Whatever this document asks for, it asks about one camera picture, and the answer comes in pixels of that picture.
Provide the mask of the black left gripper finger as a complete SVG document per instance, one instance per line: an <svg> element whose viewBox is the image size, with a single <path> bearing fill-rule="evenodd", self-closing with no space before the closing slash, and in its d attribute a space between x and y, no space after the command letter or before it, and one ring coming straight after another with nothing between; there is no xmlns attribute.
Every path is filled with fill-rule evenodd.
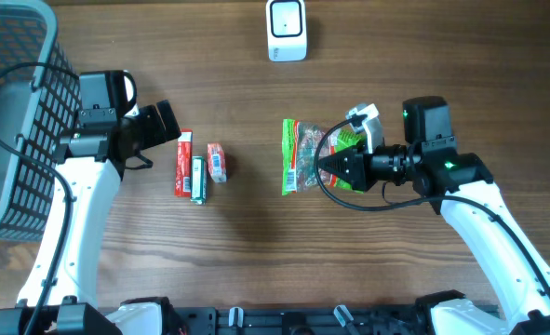
<svg viewBox="0 0 550 335"><path fill-rule="evenodd" d="M168 100L161 100L156 104L164 125L166 140L176 140L181 136L181 129Z"/></svg>
<svg viewBox="0 0 550 335"><path fill-rule="evenodd" d="M139 109L138 124L141 132L142 150L153 148L167 141L165 126L154 105Z"/></svg>

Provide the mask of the green snack bag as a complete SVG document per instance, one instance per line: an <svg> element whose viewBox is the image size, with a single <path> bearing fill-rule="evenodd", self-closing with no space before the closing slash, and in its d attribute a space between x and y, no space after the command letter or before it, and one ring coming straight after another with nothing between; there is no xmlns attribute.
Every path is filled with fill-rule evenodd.
<svg viewBox="0 0 550 335"><path fill-rule="evenodd" d="M313 123L284 119L282 123L282 195L294 194L317 187L314 170L315 149L327 132ZM358 144L362 136L338 129L325 141L319 157L344 150Z"/></svg>

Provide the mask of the red white small box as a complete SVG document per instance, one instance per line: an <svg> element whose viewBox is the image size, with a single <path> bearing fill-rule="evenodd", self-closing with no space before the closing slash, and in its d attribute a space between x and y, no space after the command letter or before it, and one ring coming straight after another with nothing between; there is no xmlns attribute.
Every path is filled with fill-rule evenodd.
<svg viewBox="0 0 550 335"><path fill-rule="evenodd" d="M225 154L217 142L208 144L208 172L215 182L227 182Z"/></svg>

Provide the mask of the red candy bar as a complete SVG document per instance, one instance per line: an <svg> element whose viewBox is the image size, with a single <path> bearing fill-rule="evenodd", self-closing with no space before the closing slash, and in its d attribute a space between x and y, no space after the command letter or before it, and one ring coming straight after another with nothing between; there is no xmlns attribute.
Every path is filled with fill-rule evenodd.
<svg viewBox="0 0 550 335"><path fill-rule="evenodd" d="M191 187L191 165L192 165L192 141L193 131L185 128L181 131L177 145L177 161L175 175L174 194L177 197L190 197Z"/></svg>

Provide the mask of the dark green gum pack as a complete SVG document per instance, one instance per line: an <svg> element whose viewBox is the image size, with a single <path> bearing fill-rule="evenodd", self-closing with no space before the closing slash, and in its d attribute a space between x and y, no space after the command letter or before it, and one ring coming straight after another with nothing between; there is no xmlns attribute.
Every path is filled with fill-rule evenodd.
<svg viewBox="0 0 550 335"><path fill-rule="evenodd" d="M191 201L197 205L204 205L208 197L207 187L208 166L202 156L192 157L191 174Z"/></svg>

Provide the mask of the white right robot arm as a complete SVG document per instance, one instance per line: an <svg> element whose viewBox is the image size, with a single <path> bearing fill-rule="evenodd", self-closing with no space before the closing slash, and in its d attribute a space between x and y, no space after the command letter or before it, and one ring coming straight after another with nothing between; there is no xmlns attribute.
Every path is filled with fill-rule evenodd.
<svg viewBox="0 0 550 335"><path fill-rule="evenodd" d="M503 318L475 307L456 290L415 302L427 334L550 334L550 266L503 201L489 169L473 153L461 154L449 105L439 96L402 104L405 144L384 143L375 105L347 112L336 129L350 126L366 138L335 154L315 154L315 173L327 171L366 192L376 182L411 183L417 198L377 206L378 212L429 204L461 237L503 308Z"/></svg>

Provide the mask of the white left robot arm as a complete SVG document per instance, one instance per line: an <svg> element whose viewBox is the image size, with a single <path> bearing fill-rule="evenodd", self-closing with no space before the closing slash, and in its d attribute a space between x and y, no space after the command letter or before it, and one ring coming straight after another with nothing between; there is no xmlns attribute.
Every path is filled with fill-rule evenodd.
<svg viewBox="0 0 550 335"><path fill-rule="evenodd" d="M96 280L102 235L121 176L110 160L68 157L35 267L13 308L0 309L0 334L182 334L166 297L124 301L102 314Z"/></svg>

